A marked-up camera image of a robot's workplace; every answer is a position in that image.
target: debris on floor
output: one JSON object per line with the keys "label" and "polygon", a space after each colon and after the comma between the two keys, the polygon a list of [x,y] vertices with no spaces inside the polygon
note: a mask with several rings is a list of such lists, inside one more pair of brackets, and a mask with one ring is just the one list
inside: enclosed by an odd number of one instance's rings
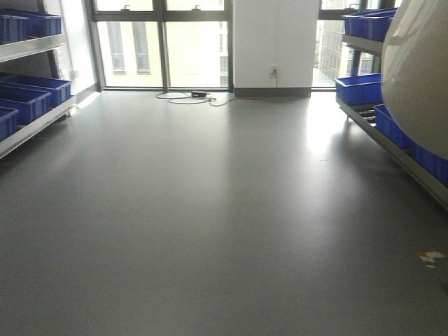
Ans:
{"label": "debris on floor", "polygon": [[420,257],[420,259],[423,260],[423,262],[426,264],[428,268],[435,268],[435,260],[436,259],[442,259],[442,258],[448,258],[448,253],[442,253],[437,251],[432,252],[417,252],[417,255]]}

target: white machine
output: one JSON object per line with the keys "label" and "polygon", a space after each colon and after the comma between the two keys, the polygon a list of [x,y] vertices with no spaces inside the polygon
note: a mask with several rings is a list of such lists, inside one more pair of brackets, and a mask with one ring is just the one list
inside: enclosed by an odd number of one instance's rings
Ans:
{"label": "white machine", "polygon": [[448,159],[448,0],[403,0],[384,42],[381,72],[395,121]]}

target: cable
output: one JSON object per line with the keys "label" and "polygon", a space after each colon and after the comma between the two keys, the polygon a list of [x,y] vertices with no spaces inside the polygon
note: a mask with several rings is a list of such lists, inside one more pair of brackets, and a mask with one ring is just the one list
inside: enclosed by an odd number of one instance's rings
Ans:
{"label": "cable", "polygon": [[162,97],[163,95],[170,95],[171,93],[181,93],[182,95],[187,95],[187,97],[179,97],[179,98],[190,98],[190,93],[185,91],[172,91],[172,92],[162,92],[155,96],[157,99],[174,99],[178,97]]}
{"label": "cable", "polygon": [[[164,95],[169,95],[172,93],[182,94],[185,96],[184,97],[164,97]],[[213,95],[211,93],[207,93],[206,95],[207,95],[207,97],[205,97],[205,98],[193,98],[193,97],[191,97],[191,92],[172,91],[172,92],[162,92],[160,94],[157,94],[155,97],[158,99],[165,99],[165,100],[167,100],[168,103],[175,104],[175,105],[198,105],[198,104],[209,103],[209,105],[212,107],[221,107],[221,106],[229,104],[230,102],[232,102],[236,99],[264,100],[264,99],[268,98],[268,97],[238,97],[238,98],[235,97],[235,98],[226,100],[223,103],[214,104],[214,102],[216,102],[217,99],[215,97],[213,97]],[[181,102],[184,99],[192,99],[195,101]]]}

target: blue plastic crate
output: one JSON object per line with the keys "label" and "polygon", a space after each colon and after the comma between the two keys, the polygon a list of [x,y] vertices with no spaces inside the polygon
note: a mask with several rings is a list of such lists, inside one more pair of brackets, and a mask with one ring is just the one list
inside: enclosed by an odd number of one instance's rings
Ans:
{"label": "blue plastic crate", "polygon": [[368,10],[361,13],[343,15],[345,23],[345,34],[368,39],[368,17],[381,17],[389,13],[395,13],[397,8],[385,8]]}
{"label": "blue plastic crate", "polygon": [[30,37],[45,37],[62,33],[62,16],[10,8],[1,9],[0,12],[25,16],[28,19],[27,35]]}
{"label": "blue plastic crate", "polygon": [[0,106],[17,109],[17,123],[28,125],[50,110],[50,94],[0,85]]}
{"label": "blue plastic crate", "polygon": [[26,40],[27,20],[25,16],[0,14],[0,44]]}
{"label": "blue plastic crate", "polygon": [[376,128],[400,148],[410,148],[410,138],[401,130],[385,105],[376,105]]}
{"label": "blue plastic crate", "polygon": [[47,91],[51,94],[52,108],[62,104],[71,96],[69,80],[0,73],[0,82],[17,88]]}
{"label": "blue plastic crate", "polygon": [[391,18],[393,18],[395,14],[395,12],[390,12],[381,16],[365,16],[364,20],[367,22],[367,38],[384,42],[387,31],[391,26]]}
{"label": "blue plastic crate", "polygon": [[17,131],[18,110],[0,107],[0,141],[13,135]]}
{"label": "blue plastic crate", "polygon": [[336,95],[348,105],[382,102],[381,74],[352,76],[335,79]]}
{"label": "blue plastic crate", "polygon": [[412,142],[412,158],[444,186],[448,186],[448,160]]}

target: white wall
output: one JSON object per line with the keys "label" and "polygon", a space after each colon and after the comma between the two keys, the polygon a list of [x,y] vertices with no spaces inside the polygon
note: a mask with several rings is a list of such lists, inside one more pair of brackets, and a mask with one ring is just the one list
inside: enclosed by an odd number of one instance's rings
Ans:
{"label": "white wall", "polygon": [[310,88],[317,0],[234,0],[234,86]]}
{"label": "white wall", "polygon": [[64,17],[66,45],[58,53],[61,77],[73,81],[75,95],[95,84],[95,68],[83,0],[46,0],[50,14]]}

